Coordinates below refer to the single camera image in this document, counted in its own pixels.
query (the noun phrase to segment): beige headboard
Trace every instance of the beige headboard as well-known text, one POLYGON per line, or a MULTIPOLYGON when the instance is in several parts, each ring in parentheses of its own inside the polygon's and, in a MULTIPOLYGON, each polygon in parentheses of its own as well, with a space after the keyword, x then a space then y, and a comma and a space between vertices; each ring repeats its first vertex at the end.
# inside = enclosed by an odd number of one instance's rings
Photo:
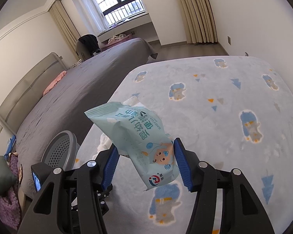
POLYGON ((62 57, 51 53, 35 65, 0 106, 0 121, 16 135, 22 122, 41 99, 47 86, 64 70, 62 57))

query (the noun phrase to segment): baby wipes packet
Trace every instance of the baby wipes packet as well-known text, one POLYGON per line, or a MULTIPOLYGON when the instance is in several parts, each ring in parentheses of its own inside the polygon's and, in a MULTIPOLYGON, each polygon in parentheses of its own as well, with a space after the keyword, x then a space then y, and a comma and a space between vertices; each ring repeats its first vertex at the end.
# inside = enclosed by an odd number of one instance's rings
POLYGON ((116 146, 132 160, 147 190, 166 185, 179 175, 172 138, 158 115, 133 96, 123 104, 109 102, 85 112, 116 146))

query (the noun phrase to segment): brand logo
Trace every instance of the brand logo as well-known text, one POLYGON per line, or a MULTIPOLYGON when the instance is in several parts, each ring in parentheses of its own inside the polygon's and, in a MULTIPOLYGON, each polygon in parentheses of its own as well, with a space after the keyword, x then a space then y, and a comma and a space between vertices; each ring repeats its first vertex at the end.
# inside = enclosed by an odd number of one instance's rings
POLYGON ((156 175, 152 175, 151 177, 149 177, 149 182, 152 186, 155 187, 160 182, 160 178, 156 175))

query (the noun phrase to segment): silver bolt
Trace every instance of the silver bolt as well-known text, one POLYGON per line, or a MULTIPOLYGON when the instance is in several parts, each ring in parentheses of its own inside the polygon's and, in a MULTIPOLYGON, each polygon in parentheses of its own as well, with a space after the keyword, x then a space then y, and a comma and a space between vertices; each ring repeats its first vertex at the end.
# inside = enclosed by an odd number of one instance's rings
POLYGON ((88 167, 94 167, 94 166, 96 166, 96 162, 95 161, 89 161, 87 163, 87 165, 88 165, 88 167))
POLYGON ((201 167, 201 168, 206 168, 206 167, 207 167, 207 163, 201 161, 201 162, 199 162, 199 167, 201 167))
POLYGON ((241 174, 241 171, 239 169, 233 169, 233 173, 235 175, 240 175, 241 174))
POLYGON ((55 169, 53 170, 53 173, 54 173, 54 174, 60 174, 61 171, 62 171, 61 168, 55 168, 55 169))

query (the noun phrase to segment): laundry basket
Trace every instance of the laundry basket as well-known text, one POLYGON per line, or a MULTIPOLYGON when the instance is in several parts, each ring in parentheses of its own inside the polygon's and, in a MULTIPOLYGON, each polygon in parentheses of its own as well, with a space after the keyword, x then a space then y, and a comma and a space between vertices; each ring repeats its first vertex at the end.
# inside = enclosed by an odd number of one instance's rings
POLYGON ((68 130, 62 131, 49 143, 41 162, 52 168, 61 167, 64 171, 71 170, 79 148, 75 134, 68 130))

